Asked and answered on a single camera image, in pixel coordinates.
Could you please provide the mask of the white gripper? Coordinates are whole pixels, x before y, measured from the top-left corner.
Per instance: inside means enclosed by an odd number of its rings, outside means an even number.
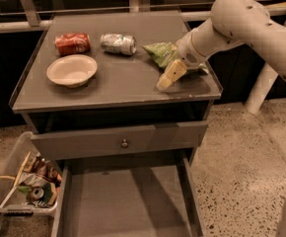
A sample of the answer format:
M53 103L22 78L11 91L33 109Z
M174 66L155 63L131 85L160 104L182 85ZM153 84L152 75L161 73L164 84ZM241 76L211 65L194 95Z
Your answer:
M192 30L177 41L178 56L171 62L157 82L159 90L166 90L186 73L187 67L196 67L208 59L207 40L204 32Z

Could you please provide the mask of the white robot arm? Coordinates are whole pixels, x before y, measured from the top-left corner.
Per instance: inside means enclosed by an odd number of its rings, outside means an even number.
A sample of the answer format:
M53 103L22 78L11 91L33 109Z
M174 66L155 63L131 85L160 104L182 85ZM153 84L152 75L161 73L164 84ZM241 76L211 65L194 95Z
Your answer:
M286 81L286 25L254 0L216 0L182 48L201 58L240 43L265 66L244 104L214 107L191 174L205 237L286 237L286 99L267 99Z

